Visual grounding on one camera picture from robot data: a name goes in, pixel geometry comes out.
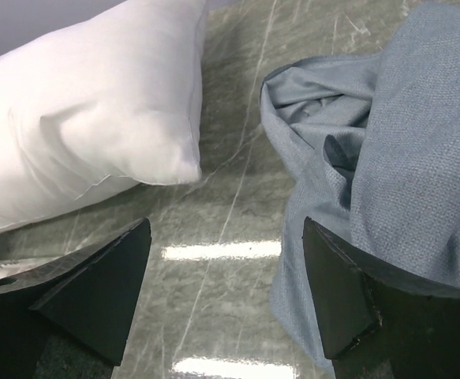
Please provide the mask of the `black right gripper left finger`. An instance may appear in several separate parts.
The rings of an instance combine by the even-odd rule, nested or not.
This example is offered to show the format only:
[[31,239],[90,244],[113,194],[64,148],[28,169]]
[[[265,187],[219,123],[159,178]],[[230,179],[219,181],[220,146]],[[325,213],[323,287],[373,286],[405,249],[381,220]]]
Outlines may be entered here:
[[0,378],[108,378],[120,366],[151,248],[148,220],[0,279]]

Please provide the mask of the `blue beige striped pillowcase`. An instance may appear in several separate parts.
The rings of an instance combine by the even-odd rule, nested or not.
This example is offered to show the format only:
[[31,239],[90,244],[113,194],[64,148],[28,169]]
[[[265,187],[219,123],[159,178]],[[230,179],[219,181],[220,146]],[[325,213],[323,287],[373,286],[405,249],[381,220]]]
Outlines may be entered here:
[[277,69],[262,84],[260,112],[295,181],[272,312],[332,372],[303,256],[306,218],[399,268],[460,287],[460,7],[417,6],[379,53]]

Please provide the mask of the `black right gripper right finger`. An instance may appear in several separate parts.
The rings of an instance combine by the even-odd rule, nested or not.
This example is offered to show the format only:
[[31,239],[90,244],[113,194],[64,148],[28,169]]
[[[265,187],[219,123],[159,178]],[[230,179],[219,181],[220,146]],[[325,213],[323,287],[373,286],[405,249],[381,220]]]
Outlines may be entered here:
[[460,288],[350,245],[311,219],[305,266],[338,378],[460,378]]

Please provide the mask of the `white pillow insert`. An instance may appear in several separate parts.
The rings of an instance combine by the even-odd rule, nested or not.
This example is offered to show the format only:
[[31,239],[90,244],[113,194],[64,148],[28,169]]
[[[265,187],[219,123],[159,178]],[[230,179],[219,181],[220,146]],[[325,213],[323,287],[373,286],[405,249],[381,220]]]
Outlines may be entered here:
[[0,233],[200,179],[205,1],[125,1],[0,56]]

